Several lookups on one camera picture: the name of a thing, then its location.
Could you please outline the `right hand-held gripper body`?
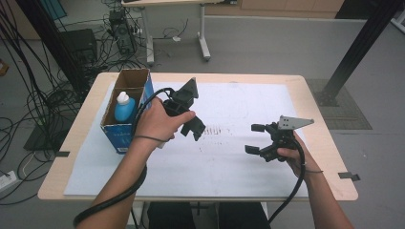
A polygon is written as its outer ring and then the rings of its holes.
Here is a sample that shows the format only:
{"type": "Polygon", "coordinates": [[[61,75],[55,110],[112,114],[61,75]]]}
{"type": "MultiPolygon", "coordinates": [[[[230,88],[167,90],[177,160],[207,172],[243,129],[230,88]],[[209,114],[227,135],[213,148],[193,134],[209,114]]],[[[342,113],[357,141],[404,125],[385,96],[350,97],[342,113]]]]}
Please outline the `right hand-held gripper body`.
{"type": "Polygon", "coordinates": [[[285,156],[280,156],[277,151],[279,148],[288,148],[291,150],[297,150],[301,160],[304,160],[305,155],[303,149],[300,143],[296,140],[294,131],[313,123],[313,119],[281,115],[278,122],[260,125],[259,131],[269,133],[272,143],[269,146],[260,149],[259,156],[266,162],[274,159],[285,161],[287,158],[285,156]]]}

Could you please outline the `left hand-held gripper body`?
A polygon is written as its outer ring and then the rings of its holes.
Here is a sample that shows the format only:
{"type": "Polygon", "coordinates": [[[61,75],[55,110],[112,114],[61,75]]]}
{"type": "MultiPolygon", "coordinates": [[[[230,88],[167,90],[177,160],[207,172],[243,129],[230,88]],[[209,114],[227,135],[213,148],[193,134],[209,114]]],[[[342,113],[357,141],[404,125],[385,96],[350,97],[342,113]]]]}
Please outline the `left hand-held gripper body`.
{"type": "Polygon", "coordinates": [[[163,107],[169,116],[181,115],[194,104],[194,99],[199,97],[196,78],[192,77],[179,90],[169,94],[163,102],[163,107]]]}

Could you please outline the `blue bottle with white cap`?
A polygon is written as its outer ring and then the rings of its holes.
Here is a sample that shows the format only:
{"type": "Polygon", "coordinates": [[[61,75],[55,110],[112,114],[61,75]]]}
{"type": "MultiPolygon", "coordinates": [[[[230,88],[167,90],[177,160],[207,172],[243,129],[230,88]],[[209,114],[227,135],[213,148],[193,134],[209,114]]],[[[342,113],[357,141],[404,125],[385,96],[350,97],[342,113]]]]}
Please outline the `blue bottle with white cap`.
{"type": "Polygon", "coordinates": [[[117,96],[115,107],[115,120],[118,123],[130,123],[137,110],[136,100],[126,92],[120,92],[117,96]]]}

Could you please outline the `blue cardboard box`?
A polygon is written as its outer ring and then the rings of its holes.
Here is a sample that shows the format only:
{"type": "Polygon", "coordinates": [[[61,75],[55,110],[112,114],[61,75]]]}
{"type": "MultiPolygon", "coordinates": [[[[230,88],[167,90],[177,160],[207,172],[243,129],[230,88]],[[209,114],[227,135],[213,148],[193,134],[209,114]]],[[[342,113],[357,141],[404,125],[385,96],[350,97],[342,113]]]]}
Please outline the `blue cardboard box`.
{"type": "Polygon", "coordinates": [[[127,152],[132,141],[133,123],[140,106],[154,93],[153,83],[148,69],[122,70],[110,92],[110,98],[105,113],[101,119],[100,127],[112,143],[118,154],[127,152]],[[115,120],[115,107],[117,96],[126,92],[136,100],[137,110],[130,123],[118,123],[115,120]]]}

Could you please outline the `person's right hand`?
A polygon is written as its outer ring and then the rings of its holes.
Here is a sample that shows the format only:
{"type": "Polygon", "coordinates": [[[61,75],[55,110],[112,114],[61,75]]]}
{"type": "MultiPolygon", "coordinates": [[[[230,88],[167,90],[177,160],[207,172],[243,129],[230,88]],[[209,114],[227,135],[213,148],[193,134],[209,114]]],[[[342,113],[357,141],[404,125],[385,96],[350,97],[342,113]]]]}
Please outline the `person's right hand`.
{"type": "Polygon", "coordinates": [[[304,152],[304,160],[300,158],[300,154],[298,150],[292,150],[289,148],[279,148],[277,150],[277,153],[280,156],[284,156],[287,160],[288,165],[292,169],[293,173],[296,176],[301,175],[301,166],[304,165],[306,168],[305,175],[304,175],[304,181],[307,181],[311,176],[315,175],[321,175],[323,171],[320,169],[318,164],[315,162],[313,157],[311,156],[307,146],[305,145],[304,141],[301,139],[301,137],[294,133],[294,137],[297,140],[297,142],[300,144],[303,152],[304,152]]]}

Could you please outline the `person's left hand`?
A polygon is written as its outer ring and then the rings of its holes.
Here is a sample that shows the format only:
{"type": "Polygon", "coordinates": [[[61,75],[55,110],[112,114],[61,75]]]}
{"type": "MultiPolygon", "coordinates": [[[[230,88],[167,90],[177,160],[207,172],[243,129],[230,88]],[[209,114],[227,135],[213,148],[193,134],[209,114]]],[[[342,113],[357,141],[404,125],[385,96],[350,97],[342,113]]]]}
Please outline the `person's left hand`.
{"type": "Polygon", "coordinates": [[[162,101],[154,98],[151,107],[141,115],[132,144],[136,149],[153,151],[172,139],[179,127],[195,116],[193,111],[169,116],[163,108],[162,101]]]}

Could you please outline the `white paper sheet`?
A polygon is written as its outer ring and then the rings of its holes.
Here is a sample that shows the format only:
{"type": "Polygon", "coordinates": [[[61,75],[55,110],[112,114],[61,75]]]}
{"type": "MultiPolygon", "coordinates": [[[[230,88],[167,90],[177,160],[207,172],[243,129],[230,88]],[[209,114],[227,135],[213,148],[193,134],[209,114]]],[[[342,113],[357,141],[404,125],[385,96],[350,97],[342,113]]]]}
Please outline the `white paper sheet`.
{"type": "Polygon", "coordinates": [[[283,198],[296,177],[285,162],[249,155],[245,146],[264,148],[269,134],[254,124],[296,114],[283,84],[197,84],[192,109],[205,125],[200,139],[177,135],[148,159],[139,198],[283,198]]]}

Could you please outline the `white-legged desk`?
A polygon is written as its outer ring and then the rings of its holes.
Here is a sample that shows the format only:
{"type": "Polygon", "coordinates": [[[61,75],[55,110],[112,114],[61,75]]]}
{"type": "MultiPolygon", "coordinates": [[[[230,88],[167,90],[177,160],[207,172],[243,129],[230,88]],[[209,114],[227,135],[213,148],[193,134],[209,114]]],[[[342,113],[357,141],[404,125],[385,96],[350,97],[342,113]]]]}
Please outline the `white-legged desk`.
{"type": "Polygon", "coordinates": [[[218,4],[223,0],[121,0],[121,4],[124,8],[137,8],[140,10],[143,34],[145,37],[146,45],[146,62],[149,66],[153,66],[155,63],[154,42],[153,36],[149,32],[147,8],[156,6],[170,6],[170,5],[198,5],[200,14],[200,27],[197,32],[197,39],[199,41],[202,58],[205,61],[209,61],[211,58],[210,51],[208,49],[205,39],[205,5],[206,4],[218,4]]]}

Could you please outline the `person's black clothing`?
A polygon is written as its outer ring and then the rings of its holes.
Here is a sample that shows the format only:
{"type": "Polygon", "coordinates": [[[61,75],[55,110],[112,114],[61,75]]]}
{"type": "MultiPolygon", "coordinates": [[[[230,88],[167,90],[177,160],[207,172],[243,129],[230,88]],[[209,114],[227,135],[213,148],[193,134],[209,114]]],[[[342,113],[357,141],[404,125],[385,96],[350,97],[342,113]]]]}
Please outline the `person's black clothing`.
{"type": "MultiPolygon", "coordinates": [[[[196,229],[189,202],[152,202],[149,229],[196,229]]],[[[271,229],[260,202],[220,202],[219,229],[271,229]]]]}

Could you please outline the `black equipment box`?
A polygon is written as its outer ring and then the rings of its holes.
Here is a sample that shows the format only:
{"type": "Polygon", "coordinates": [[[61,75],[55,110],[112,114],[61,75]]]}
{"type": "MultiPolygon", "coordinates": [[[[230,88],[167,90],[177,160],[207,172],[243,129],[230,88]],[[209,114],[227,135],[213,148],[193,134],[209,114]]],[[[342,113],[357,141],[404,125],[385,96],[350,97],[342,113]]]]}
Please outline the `black equipment box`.
{"type": "Polygon", "coordinates": [[[97,44],[91,29],[62,31],[60,33],[67,49],[81,64],[94,63],[97,58],[97,44]]]}

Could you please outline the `white power strip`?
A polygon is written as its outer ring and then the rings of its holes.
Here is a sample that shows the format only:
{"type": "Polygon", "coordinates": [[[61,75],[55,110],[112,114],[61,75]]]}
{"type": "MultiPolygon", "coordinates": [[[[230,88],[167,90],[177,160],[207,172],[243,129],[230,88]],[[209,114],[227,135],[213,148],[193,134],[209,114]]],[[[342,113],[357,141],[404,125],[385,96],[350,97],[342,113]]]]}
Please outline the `white power strip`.
{"type": "Polygon", "coordinates": [[[0,192],[5,191],[10,188],[13,184],[17,182],[17,176],[14,171],[5,173],[0,177],[0,192]]]}

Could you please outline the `black metal stand post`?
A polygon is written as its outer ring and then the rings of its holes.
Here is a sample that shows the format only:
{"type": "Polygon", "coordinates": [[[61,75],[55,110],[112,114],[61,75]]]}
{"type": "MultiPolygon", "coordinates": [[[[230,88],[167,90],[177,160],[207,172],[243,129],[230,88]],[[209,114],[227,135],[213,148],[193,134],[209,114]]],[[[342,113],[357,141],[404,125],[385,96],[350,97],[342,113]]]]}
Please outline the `black metal stand post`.
{"type": "Polygon", "coordinates": [[[405,0],[382,0],[355,37],[342,61],[337,66],[324,88],[314,93],[321,107],[336,107],[336,97],[354,70],[370,50],[379,35],[393,19],[396,11],[405,0]]]}
{"type": "Polygon", "coordinates": [[[57,65],[64,72],[77,94],[86,94],[89,83],[84,72],[68,51],[53,19],[46,12],[40,0],[15,0],[32,27],[44,42],[57,65]]]}

